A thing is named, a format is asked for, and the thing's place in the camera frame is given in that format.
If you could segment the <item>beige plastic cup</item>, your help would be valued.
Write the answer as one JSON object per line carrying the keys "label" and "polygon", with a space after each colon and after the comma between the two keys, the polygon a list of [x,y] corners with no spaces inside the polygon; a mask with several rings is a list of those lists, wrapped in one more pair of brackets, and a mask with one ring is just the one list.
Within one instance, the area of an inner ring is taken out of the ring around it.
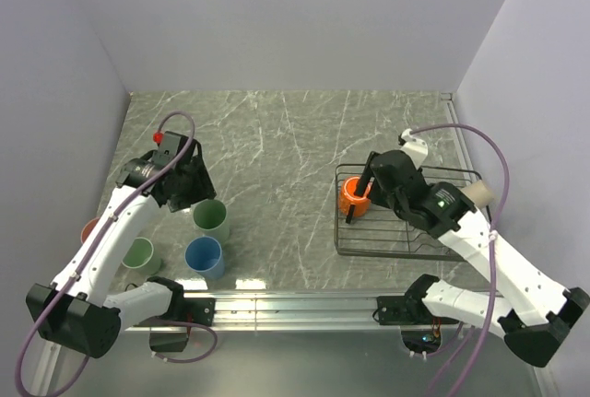
{"label": "beige plastic cup", "polygon": [[494,194],[488,185],[482,181],[473,182],[460,191],[476,206],[478,209],[483,209],[489,206],[494,200]]}

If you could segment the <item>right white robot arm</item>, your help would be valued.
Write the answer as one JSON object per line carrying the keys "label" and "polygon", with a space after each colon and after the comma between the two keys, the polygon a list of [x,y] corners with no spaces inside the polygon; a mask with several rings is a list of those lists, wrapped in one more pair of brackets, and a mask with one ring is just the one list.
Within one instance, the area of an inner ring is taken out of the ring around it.
{"label": "right white robot arm", "polygon": [[354,196],[391,210],[457,253],[490,283],[488,294],[421,275],[406,291],[412,321],[444,318],[500,337],[527,364],[543,368],[555,356],[589,306],[580,287],[568,288],[530,263],[452,183],[428,183],[402,150],[372,152]]}

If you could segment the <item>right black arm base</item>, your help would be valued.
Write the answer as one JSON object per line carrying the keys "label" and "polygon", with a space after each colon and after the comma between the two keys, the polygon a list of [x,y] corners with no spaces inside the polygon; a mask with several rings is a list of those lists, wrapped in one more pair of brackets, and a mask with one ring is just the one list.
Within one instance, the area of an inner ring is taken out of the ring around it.
{"label": "right black arm base", "polygon": [[380,326],[396,326],[409,353],[432,355],[442,344],[441,321],[429,311],[408,305],[402,296],[379,296],[372,318]]}

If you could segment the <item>salmon plastic cup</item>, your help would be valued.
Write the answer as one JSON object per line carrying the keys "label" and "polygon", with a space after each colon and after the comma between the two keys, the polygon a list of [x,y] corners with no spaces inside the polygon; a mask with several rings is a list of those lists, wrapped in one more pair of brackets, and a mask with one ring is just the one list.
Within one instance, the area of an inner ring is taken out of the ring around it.
{"label": "salmon plastic cup", "polygon": [[91,234],[91,232],[96,227],[99,221],[100,219],[98,217],[94,217],[82,228],[80,232],[81,243],[84,243],[88,239],[89,235]]}

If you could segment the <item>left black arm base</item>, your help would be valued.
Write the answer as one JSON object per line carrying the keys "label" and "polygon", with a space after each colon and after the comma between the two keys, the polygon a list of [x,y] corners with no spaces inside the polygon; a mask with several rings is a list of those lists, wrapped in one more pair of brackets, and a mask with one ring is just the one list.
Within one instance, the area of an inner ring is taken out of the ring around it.
{"label": "left black arm base", "polygon": [[[183,286],[163,277],[152,276],[144,284],[123,292],[122,327],[127,329],[140,323],[152,327],[176,327],[170,339],[159,336],[149,338],[151,355],[170,364],[190,364],[201,361],[215,351],[218,335],[211,328],[216,300],[188,298]],[[203,330],[211,338],[211,346],[193,358],[173,358],[169,354],[181,353],[187,347],[192,330]]]}

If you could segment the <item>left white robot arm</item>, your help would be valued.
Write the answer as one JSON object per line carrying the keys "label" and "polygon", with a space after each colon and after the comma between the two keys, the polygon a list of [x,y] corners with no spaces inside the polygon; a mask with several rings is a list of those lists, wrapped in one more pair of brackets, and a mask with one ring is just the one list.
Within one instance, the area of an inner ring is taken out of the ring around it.
{"label": "left white robot arm", "polygon": [[162,206],[176,212],[216,195],[197,140],[158,132],[156,142],[157,149],[125,164],[99,223],[67,267],[49,285],[30,288],[26,304],[41,338],[100,358],[124,329],[150,319],[174,325],[190,315],[183,286],[157,274],[134,290],[109,292]]}

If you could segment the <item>aluminium mounting rail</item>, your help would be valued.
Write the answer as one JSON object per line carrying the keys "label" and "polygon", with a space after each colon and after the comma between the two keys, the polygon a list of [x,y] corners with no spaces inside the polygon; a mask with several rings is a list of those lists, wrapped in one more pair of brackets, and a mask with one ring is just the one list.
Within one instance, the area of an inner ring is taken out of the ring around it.
{"label": "aluminium mounting rail", "polygon": [[[107,297],[105,306],[122,311],[121,294]],[[364,330],[378,324],[372,318],[378,297],[341,294],[288,294],[198,296],[216,300],[211,328],[221,331],[303,331]],[[465,291],[450,298],[435,299],[431,310],[441,325],[463,322],[480,328],[485,320],[489,297]]]}

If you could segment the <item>pale green plastic cup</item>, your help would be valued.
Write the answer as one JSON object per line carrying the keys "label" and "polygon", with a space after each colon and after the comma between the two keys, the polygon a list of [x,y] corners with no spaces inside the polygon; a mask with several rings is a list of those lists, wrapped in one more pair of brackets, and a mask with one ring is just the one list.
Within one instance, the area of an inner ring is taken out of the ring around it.
{"label": "pale green plastic cup", "polygon": [[204,200],[195,206],[195,226],[205,235],[224,244],[230,237],[230,220],[226,205],[217,199]]}

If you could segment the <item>light green plastic cup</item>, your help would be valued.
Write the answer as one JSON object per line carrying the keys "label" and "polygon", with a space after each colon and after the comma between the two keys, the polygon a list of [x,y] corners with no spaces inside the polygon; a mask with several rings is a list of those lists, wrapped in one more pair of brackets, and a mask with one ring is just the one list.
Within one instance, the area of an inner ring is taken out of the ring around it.
{"label": "light green plastic cup", "polygon": [[150,276],[159,271],[162,260],[149,239],[138,237],[135,238],[129,251],[124,256],[122,265],[142,275]]}

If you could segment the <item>orange mug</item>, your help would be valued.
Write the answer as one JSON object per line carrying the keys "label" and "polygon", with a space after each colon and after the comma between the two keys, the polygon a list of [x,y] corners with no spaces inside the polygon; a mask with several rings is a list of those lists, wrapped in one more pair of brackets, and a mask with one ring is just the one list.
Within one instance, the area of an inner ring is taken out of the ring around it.
{"label": "orange mug", "polygon": [[350,208],[353,208],[353,218],[364,216],[372,204],[372,201],[368,198],[368,194],[372,187],[370,182],[362,196],[357,196],[355,194],[359,181],[360,176],[351,176],[345,179],[340,187],[338,209],[344,217],[349,216]]}

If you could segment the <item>blue plastic cup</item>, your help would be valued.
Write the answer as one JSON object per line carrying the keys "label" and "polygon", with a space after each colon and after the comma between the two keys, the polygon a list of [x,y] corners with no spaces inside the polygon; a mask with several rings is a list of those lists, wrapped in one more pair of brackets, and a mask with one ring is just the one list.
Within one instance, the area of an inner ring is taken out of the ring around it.
{"label": "blue plastic cup", "polygon": [[218,280],[225,274],[225,262],[220,243],[209,236],[193,240],[184,253],[186,264],[206,279]]}

